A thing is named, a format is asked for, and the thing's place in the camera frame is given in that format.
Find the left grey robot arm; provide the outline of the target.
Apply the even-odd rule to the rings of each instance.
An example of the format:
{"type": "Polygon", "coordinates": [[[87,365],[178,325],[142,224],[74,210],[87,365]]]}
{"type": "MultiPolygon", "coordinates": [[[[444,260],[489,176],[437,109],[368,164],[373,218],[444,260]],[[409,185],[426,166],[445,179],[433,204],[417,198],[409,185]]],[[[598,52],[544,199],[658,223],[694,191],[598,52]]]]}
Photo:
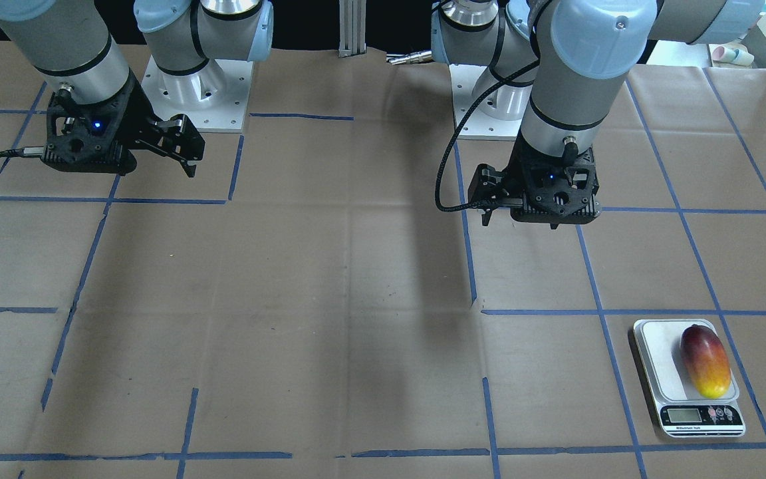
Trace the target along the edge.
{"type": "Polygon", "coordinates": [[[445,206],[443,175],[466,125],[445,149],[434,201],[442,212],[507,209],[518,222],[589,224],[602,206],[593,143],[650,41],[727,43],[760,18],[763,1],[440,1],[431,11],[436,63],[484,66],[465,117],[504,87],[524,88],[513,151],[480,164],[465,203],[445,206]]]}

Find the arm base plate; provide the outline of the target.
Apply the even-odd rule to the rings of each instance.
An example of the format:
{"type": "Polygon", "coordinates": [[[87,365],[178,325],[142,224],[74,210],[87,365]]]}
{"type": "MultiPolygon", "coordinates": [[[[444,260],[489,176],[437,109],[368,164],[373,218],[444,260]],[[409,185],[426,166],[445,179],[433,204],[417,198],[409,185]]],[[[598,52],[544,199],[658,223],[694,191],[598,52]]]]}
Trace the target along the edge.
{"type": "Polygon", "coordinates": [[[141,87],[155,115],[164,120],[183,113],[200,132],[241,134],[255,65],[219,59],[199,72],[174,76],[150,58],[141,87]]]}
{"type": "MultiPolygon", "coordinates": [[[[455,124],[497,78],[487,67],[450,65],[455,124]]],[[[468,140],[514,140],[528,106],[531,86],[502,86],[471,113],[460,136],[468,140]]]]}

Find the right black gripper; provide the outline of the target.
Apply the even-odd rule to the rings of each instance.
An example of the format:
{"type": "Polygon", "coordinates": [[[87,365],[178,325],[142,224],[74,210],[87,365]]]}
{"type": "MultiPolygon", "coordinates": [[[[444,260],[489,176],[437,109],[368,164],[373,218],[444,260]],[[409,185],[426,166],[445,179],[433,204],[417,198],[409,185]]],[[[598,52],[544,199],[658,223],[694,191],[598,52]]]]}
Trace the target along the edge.
{"type": "Polygon", "coordinates": [[[112,140],[107,149],[110,167],[136,167],[132,152],[146,150],[176,161],[186,176],[195,177],[205,140],[188,115],[178,113],[168,120],[155,115],[132,71],[128,71],[124,86],[107,100],[107,106],[112,109],[112,140]]]}

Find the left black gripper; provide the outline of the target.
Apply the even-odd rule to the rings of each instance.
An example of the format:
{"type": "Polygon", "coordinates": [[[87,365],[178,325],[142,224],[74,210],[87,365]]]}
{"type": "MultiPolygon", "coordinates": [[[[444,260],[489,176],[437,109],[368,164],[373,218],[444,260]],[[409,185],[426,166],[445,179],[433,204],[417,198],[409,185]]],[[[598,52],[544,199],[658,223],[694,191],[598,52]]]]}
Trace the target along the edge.
{"type": "MultiPolygon", "coordinates": [[[[523,197],[532,200],[553,199],[553,193],[542,189],[553,187],[560,172],[560,158],[543,154],[518,133],[513,145],[507,170],[499,172],[488,164],[478,164],[473,174],[467,202],[471,208],[481,210],[481,225],[489,226],[492,213],[498,208],[508,208],[513,219],[523,215],[523,197]]],[[[557,230],[560,222],[549,224],[557,230]]]]}

